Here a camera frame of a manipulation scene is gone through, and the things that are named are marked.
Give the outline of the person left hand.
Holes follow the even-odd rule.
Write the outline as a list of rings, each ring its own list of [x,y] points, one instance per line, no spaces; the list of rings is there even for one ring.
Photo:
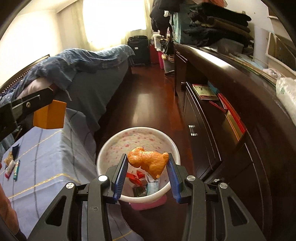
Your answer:
[[[12,208],[8,197],[6,197],[2,186],[0,186],[0,214],[6,226],[16,235],[20,230],[17,214]]]

